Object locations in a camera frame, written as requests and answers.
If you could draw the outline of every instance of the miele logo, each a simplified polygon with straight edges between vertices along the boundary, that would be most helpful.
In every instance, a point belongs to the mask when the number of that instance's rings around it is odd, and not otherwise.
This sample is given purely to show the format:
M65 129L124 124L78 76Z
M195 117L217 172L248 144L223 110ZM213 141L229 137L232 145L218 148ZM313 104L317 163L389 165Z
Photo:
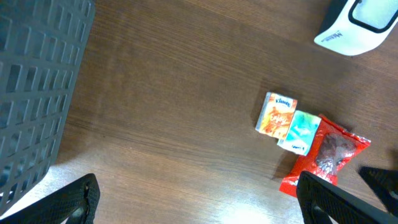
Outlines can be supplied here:
M338 30L334 34L324 38L321 42L324 42L324 41L328 42L329 40L333 40L335 38L339 38L339 37L342 37L342 36L343 36L343 34L341 34L340 30Z

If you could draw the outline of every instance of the brown wooden surface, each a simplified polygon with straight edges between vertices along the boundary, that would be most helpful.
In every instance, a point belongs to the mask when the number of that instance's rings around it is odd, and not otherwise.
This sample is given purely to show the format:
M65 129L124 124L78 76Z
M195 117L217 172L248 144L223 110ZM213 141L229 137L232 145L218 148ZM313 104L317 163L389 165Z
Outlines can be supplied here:
M398 169L398 30L335 54L313 43L328 4L98 0L57 164L25 204L94 172L96 223L302 223L278 191L296 156L254 130L276 91L372 140L339 186L383 209L356 169Z

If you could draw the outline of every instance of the red plastic package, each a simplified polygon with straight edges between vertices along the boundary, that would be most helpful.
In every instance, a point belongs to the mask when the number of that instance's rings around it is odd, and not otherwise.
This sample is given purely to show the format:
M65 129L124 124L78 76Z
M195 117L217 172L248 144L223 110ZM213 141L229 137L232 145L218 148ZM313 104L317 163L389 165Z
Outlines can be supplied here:
M321 123L306 156L298 157L292 171L279 187L283 193L293 197L302 171L309 171L337 185L337 172L354 156L370 146L370 140L347 132L341 126L320 115Z

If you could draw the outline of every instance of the perforated plastic surface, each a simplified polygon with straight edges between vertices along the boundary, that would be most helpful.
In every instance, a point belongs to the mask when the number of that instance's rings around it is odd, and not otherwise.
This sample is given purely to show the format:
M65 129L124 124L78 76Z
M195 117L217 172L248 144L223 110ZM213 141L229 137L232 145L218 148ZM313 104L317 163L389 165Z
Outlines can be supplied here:
M0 214L57 158L91 0L0 1Z

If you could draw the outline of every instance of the blue and white packet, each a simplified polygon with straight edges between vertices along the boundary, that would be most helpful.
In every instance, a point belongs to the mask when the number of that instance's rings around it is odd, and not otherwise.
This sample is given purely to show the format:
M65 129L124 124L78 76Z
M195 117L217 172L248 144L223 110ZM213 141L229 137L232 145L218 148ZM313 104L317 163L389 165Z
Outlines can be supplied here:
M278 146L288 151L306 156L311 149L312 141L317 133L321 118L318 116L295 111L292 123L285 140L279 140Z

